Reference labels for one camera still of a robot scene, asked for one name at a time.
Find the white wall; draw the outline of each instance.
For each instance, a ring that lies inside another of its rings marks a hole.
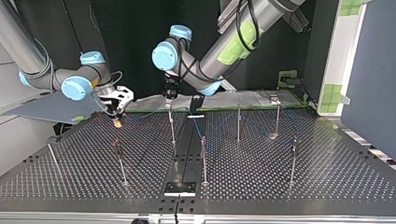
[[[0,175],[34,154],[54,135],[53,122],[1,114],[41,92],[23,86],[18,72],[18,66],[0,45]]]

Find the perforated metal table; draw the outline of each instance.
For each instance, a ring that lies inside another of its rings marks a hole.
[[[396,220],[396,173],[314,110],[282,110],[275,140],[268,137],[275,110],[243,110],[240,144],[236,111],[205,112],[196,121],[206,138],[208,186],[202,185],[196,153],[200,137],[187,115],[174,115],[177,148],[165,113],[128,114],[122,129],[105,115],[79,124],[52,145],[60,171],[44,147],[0,177],[0,218],[67,213],[124,221],[173,220],[177,214],[179,220],[199,217],[206,223],[313,217],[320,222],[329,216],[345,222]],[[301,148],[290,184],[295,134]],[[125,151],[128,186],[122,185],[112,150],[116,137]],[[194,197],[164,196],[169,180],[191,182],[196,176]]]

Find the blue joint cap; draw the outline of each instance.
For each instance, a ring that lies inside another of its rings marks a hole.
[[[177,51],[171,43],[163,41],[152,51],[151,60],[160,70],[172,70],[177,65]]]
[[[29,81],[26,79],[26,76],[20,71],[18,73],[18,76],[20,76],[20,81],[23,84],[23,86],[28,86],[28,87],[32,87],[32,85],[30,85]]]
[[[92,85],[85,77],[68,77],[62,83],[61,89],[67,98],[81,101],[91,93]]]
[[[215,83],[213,83],[212,85],[210,85],[208,88],[198,91],[201,94],[205,95],[205,96],[211,96],[213,94],[215,94],[216,90],[219,88],[221,84],[221,81],[217,81]]]
[[[85,64],[95,64],[95,63],[105,63],[105,58],[99,51],[90,51],[82,54],[79,57],[82,65]]]
[[[192,40],[192,30],[184,25],[173,25],[169,31],[169,35]]]

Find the robotic arm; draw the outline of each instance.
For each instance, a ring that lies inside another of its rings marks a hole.
[[[177,83],[183,79],[205,96],[213,95],[240,60],[258,47],[260,36],[286,11],[294,11],[304,0],[239,1],[236,19],[199,62],[189,54],[192,31],[183,25],[171,27],[169,36],[152,51],[154,65],[165,71],[167,100],[177,96]]]
[[[120,127],[120,118],[125,107],[134,99],[134,94],[126,87],[114,87],[100,52],[82,54],[78,70],[55,67],[44,46],[23,27],[8,0],[0,0],[0,43],[20,68],[19,76],[23,85],[62,91],[74,101],[81,101],[95,93],[101,101],[100,105],[106,105],[106,113],[113,119],[115,126]]]

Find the vertical post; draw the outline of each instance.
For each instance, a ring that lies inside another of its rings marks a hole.
[[[174,121],[173,121],[173,118],[172,118],[172,106],[169,107],[168,115],[169,115],[169,122],[171,123],[172,144],[173,144],[174,147],[175,147],[175,146],[176,146],[176,140],[175,140]]]
[[[58,169],[59,175],[60,175],[61,178],[62,178],[61,167],[59,166],[58,160],[56,159],[56,156],[55,156],[55,153],[54,153],[54,151],[53,151],[52,145],[51,145],[50,143],[48,143],[47,146],[49,147],[50,155],[51,155],[53,161],[55,162],[55,165],[56,165],[56,167],[57,167],[57,169]]]
[[[122,148],[121,148],[120,139],[118,137],[114,141],[114,154],[116,155],[116,159],[120,163],[120,168],[121,168],[122,178],[123,178],[123,183],[122,184],[124,186],[127,186],[128,185],[128,180],[126,179],[125,170],[124,170],[124,167],[123,167],[123,164],[122,164]]]
[[[204,162],[204,186],[209,185],[207,182],[207,176],[206,176],[206,147],[205,147],[205,137],[202,137],[201,140],[201,158],[203,159]]]
[[[278,129],[279,129],[279,115],[280,115],[280,104],[279,98],[277,95],[269,95],[268,96],[270,104],[276,105],[276,126],[275,131],[270,135],[271,139],[276,139],[278,136]]]
[[[294,139],[293,139],[293,147],[292,147],[292,151],[293,151],[293,163],[292,163],[292,165],[291,165],[290,189],[291,189],[292,186],[294,185],[295,163],[296,163],[296,159],[297,159],[297,156],[298,156],[299,147],[300,147],[300,140],[298,139],[298,136],[295,134],[295,135],[294,135]]]
[[[238,105],[238,136],[237,136],[237,142],[239,143],[241,141],[241,106]]]

